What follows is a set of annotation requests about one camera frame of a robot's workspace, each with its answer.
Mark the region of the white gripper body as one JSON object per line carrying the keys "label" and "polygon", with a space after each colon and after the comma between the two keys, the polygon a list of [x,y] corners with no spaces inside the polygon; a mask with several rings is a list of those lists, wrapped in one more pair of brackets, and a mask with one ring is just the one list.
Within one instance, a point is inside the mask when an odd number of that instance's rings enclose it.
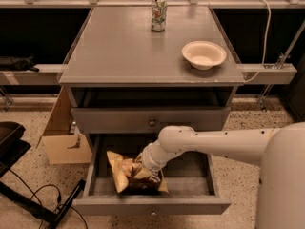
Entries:
{"label": "white gripper body", "polygon": [[158,172],[146,169],[141,163],[135,163],[133,166],[133,177],[136,180],[145,179],[148,182],[159,183],[161,177]]}

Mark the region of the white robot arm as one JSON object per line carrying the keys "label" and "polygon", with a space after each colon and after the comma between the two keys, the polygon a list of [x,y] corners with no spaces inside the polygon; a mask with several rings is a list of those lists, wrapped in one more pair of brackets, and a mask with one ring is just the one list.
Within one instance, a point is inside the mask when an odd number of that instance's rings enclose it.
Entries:
{"label": "white robot arm", "polygon": [[305,229],[305,123],[283,128],[198,132],[167,126],[140,155],[143,167],[159,171],[194,151],[225,155],[260,168],[255,229]]}

